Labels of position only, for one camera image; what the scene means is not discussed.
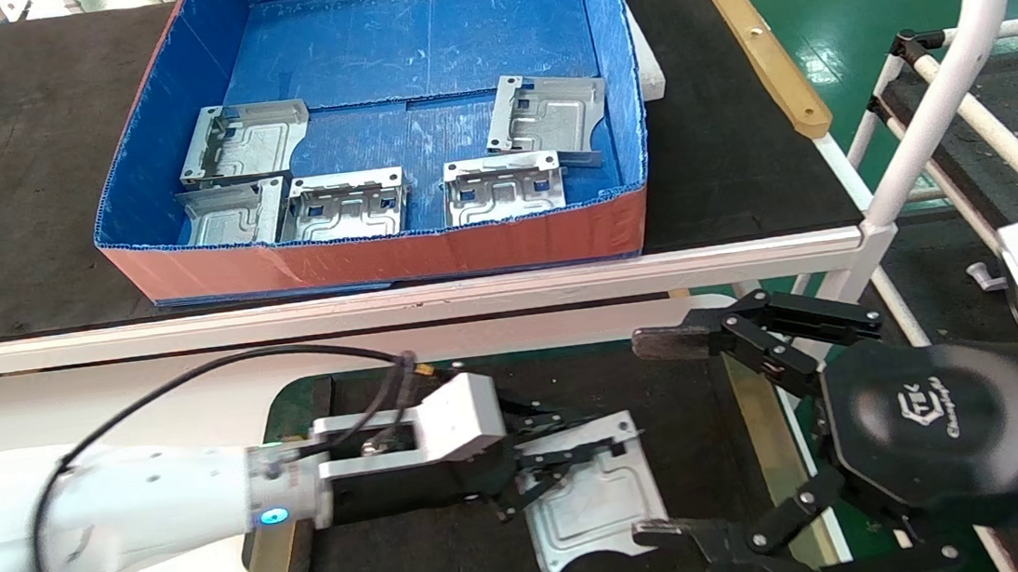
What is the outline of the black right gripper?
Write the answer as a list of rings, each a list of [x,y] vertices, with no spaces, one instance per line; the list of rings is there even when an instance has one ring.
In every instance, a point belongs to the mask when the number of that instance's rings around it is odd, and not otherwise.
[[[1018,524],[1018,344],[896,347],[879,339],[882,316],[862,306],[756,289],[731,306],[688,311],[675,326],[634,331],[643,361],[729,355],[789,394],[822,392],[839,462],[906,516],[969,525]],[[827,365],[797,340],[852,346]],[[956,545],[909,547],[809,567],[787,554],[830,507],[861,494],[828,467],[755,521],[646,519],[642,546],[692,546],[715,572],[955,572]]]

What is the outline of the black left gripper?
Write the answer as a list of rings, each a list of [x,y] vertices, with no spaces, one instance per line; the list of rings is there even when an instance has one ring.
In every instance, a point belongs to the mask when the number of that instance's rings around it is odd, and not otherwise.
[[[495,504],[499,522],[510,522],[558,487],[578,465],[598,455],[626,452],[625,442],[610,438],[555,452],[517,456],[517,444],[546,435],[582,427],[599,419],[599,411],[545,406],[499,398],[506,437],[468,458],[430,460],[393,467],[408,453],[340,459],[325,463],[327,489],[333,499],[332,525],[343,526],[407,512],[452,508],[472,501]]]

